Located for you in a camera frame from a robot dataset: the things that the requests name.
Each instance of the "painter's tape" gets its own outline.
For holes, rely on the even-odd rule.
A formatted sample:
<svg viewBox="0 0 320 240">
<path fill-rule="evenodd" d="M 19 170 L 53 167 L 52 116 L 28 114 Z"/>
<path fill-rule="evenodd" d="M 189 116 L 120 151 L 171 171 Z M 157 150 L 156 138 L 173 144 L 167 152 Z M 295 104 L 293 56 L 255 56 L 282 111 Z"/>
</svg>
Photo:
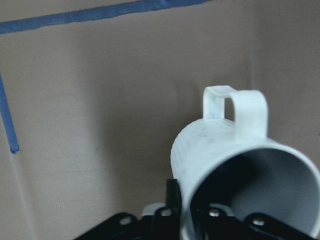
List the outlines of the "painter's tape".
<svg viewBox="0 0 320 240">
<path fill-rule="evenodd" d="M 1 74 L 0 74 L 0 112 L 1 112 L 1 117 L 2 117 L 2 121 L 5 129 L 6 137 L 8 139 L 10 150 L 13 154 L 15 154 L 19 150 L 19 144 L 18 144 L 14 123 L 12 121 Z"/>
<path fill-rule="evenodd" d="M 191 6 L 206 1 L 207 0 L 140 0 L 111 6 L 5 21 L 0 22 L 0 34 L 38 29 L 49 25 L 108 19 L 124 14 Z"/>
</svg>

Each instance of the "mug handle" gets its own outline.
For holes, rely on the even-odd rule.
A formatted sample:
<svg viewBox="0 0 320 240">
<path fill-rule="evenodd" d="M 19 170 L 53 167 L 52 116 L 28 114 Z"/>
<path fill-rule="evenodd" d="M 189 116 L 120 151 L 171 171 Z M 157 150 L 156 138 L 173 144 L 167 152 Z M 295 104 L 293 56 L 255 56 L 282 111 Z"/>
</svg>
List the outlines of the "mug handle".
<svg viewBox="0 0 320 240">
<path fill-rule="evenodd" d="M 225 99 L 234 106 L 235 139 L 266 138 L 268 106 L 257 90 L 237 91 L 228 85 L 209 86 L 203 93 L 203 119 L 225 119 Z"/>
</svg>

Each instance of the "screw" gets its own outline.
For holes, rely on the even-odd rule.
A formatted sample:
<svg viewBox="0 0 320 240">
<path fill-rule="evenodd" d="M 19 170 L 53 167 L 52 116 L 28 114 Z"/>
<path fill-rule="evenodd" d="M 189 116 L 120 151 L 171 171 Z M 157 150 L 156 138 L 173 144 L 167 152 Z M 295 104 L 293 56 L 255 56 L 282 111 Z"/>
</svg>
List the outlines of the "screw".
<svg viewBox="0 0 320 240">
<path fill-rule="evenodd" d="M 220 216 L 220 211 L 216 208 L 210 209 L 209 210 L 209 215 L 211 217 L 219 217 Z"/>
<path fill-rule="evenodd" d="M 160 215 L 162 217 L 169 217 L 169 216 L 171 216 L 171 214 L 172 214 L 172 211 L 170 208 L 165 208 L 160 212 Z"/>
<path fill-rule="evenodd" d="M 131 222 L 132 222 L 131 217 L 126 216 L 126 217 L 122 218 L 119 223 L 120 223 L 120 225 L 129 225 Z"/>
<path fill-rule="evenodd" d="M 253 220 L 252 220 L 252 223 L 254 224 L 254 225 L 257 225 L 257 226 L 263 226 L 263 225 L 265 225 L 265 220 L 263 220 L 262 218 L 260 218 L 260 217 L 256 217 L 256 218 L 254 218 Z"/>
</svg>

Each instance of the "silver screw head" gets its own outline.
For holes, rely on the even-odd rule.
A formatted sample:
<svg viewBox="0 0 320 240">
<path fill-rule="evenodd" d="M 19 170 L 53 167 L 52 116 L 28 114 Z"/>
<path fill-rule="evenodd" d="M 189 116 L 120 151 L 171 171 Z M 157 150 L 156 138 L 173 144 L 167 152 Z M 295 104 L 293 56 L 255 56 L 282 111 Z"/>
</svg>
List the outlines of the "silver screw head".
<svg viewBox="0 0 320 240">
<path fill-rule="evenodd" d="M 165 209 L 163 209 L 163 210 L 160 212 L 160 215 L 161 215 L 162 217 L 169 217 L 169 216 L 172 215 L 172 211 L 171 211 L 170 208 L 165 208 Z"/>
<path fill-rule="evenodd" d="M 252 223 L 254 224 L 254 225 L 257 225 L 257 226 L 263 226 L 263 225 L 265 225 L 265 220 L 263 220 L 262 218 L 260 218 L 260 217 L 256 217 L 256 218 L 254 218 L 253 220 L 252 220 Z"/>
<path fill-rule="evenodd" d="M 120 225 L 129 225 L 132 222 L 130 216 L 126 216 L 120 220 Z"/>
<path fill-rule="evenodd" d="M 215 208 L 210 209 L 209 210 L 209 215 L 211 217 L 219 217 L 220 216 L 220 211 L 218 209 L 215 209 Z"/>
</svg>

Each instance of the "white mug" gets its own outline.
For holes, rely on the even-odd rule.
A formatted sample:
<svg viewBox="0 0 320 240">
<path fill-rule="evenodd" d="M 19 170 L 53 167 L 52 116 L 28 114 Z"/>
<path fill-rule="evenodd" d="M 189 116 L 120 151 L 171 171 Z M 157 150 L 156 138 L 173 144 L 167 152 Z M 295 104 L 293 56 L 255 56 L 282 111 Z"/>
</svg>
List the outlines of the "white mug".
<svg viewBox="0 0 320 240">
<path fill-rule="evenodd" d="M 234 121 L 225 119 L 231 98 Z M 231 207 L 243 220 L 264 213 L 311 237 L 320 231 L 320 174 L 301 152 L 267 138 L 268 107 L 257 90 L 211 86 L 203 118 L 186 126 L 171 150 L 182 196 L 182 237 L 196 239 L 191 207 Z"/>
</svg>

